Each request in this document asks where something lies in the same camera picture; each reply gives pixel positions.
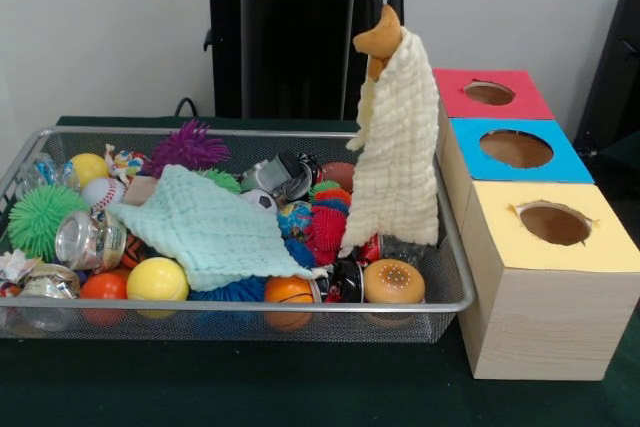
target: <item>cream knit cloth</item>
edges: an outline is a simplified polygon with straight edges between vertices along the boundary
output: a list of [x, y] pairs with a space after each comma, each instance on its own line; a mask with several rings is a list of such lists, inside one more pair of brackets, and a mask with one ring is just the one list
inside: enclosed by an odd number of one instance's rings
[[360, 131], [347, 144], [360, 154], [341, 254], [374, 234], [404, 242], [438, 240], [433, 154], [438, 137], [438, 89], [420, 37], [402, 42], [377, 82], [367, 78], [358, 105]]

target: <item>green spiky ball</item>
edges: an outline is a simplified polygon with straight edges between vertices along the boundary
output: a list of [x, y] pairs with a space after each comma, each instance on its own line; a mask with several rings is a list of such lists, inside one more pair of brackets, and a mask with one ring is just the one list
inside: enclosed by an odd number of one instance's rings
[[311, 190], [309, 190], [309, 199], [311, 199], [311, 202], [313, 202], [316, 199], [316, 194], [318, 192], [324, 192], [325, 190], [340, 189], [340, 188], [342, 187], [340, 187], [339, 183], [333, 180], [324, 180], [322, 182], [317, 183], [313, 187], [311, 187]]
[[9, 214], [11, 245], [28, 257], [53, 261], [58, 227], [68, 214], [77, 210], [89, 210], [89, 206], [66, 187], [46, 185], [32, 190]]
[[240, 184], [238, 183], [236, 178], [228, 172], [218, 169], [209, 169], [200, 170], [198, 173], [209, 180], [213, 180], [218, 187], [227, 189], [232, 194], [239, 194], [240, 192], [242, 192]]

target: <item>light green cloth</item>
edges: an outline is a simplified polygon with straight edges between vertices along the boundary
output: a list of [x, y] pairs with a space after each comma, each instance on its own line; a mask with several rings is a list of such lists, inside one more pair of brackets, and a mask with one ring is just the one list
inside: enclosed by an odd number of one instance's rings
[[275, 215], [178, 165], [164, 169], [143, 205], [116, 204], [109, 212], [162, 255], [176, 259], [194, 290], [217, 289], [252, 275], [312, 277], [287, 252]]

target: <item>yellow ball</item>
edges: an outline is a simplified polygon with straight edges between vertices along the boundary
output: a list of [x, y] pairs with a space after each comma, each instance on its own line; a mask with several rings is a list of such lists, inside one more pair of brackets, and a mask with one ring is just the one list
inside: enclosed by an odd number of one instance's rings
[[185, 300], [188, 294], [187, 276], [180, 264], [163, 257], [140, 262], [127, 280], [130, 300]]
[[94, 179], [109, 177], [109, 168], [102, 157], [96, 154], [78, 154], [71, 159], [76, 171], [80, 188], [84, 189]]

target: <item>black machine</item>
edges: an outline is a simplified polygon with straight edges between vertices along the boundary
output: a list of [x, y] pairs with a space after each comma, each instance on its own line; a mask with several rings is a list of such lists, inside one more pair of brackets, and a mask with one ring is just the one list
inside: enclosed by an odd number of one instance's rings
[[[388, 0], [403, 19], [403, 0]], [[355, 119], [382, 0], [210, 0], [216, 115]]]

